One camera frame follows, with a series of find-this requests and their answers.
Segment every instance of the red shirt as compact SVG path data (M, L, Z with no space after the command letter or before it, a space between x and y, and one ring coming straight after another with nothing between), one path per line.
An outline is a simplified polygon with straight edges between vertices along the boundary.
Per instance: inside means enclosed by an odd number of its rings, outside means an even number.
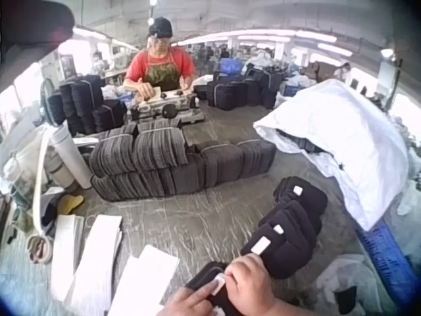
M148 52L146 49L140 51L133 58L132 63L127 70L126 78L129 78L134 82L137 82L140 78L143 78L148 67L148 59L150 64L166 63L172 61L173 59L181 76L187 77L193 74L195 71L195 66L191 60L190 55L186 51L179 47L171 47L170 52L171 54L168 54L164 58L154 58L152 56L148 57Z

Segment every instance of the large white sack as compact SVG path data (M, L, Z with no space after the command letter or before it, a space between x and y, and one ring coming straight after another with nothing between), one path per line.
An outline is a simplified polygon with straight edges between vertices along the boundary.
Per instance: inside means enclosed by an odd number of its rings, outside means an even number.
M333 157L302 151L324 176L336 177L348 212L365 230L405 186L408 157L402 137L379 109L339 80L299 91L254 128L286 153L301 150L276 129L307 138L331 153Z

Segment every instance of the white label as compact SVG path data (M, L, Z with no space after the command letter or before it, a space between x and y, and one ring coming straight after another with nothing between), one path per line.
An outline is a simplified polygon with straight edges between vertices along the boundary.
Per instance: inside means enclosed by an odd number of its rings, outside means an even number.
M262 237L254 246L251 248L251 252L260 255L268 246L270 245L270 240L266 237Z
M303 188L300 186L294 186L294 193L300 196L303 193Z
M218 281L218 286L213 290L212 295L215 296L220 291L220 289L225 285L224 273L219 273L214 280Z
M284 233L284 230L282 229L281 225L276 225L274 227L274 230L279 234L282 235Z

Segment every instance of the sewing machine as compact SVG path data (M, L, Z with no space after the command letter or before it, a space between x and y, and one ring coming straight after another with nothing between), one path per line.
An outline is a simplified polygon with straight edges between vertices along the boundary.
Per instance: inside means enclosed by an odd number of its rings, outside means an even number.
M205 115L196 106L197 96L191 92L172 90L162 92L154 88L155 96L151 99L134 98L132 101L132 120L145 122L157 118L174 119L178 117L183 123L203 121Z

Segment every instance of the black cap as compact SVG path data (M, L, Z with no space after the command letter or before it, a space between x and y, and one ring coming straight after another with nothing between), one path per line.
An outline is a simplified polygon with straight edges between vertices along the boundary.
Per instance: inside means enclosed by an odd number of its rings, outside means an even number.
M156 38L171 38L171 22L163 17L156 18L149 27L149 35L155 36Z

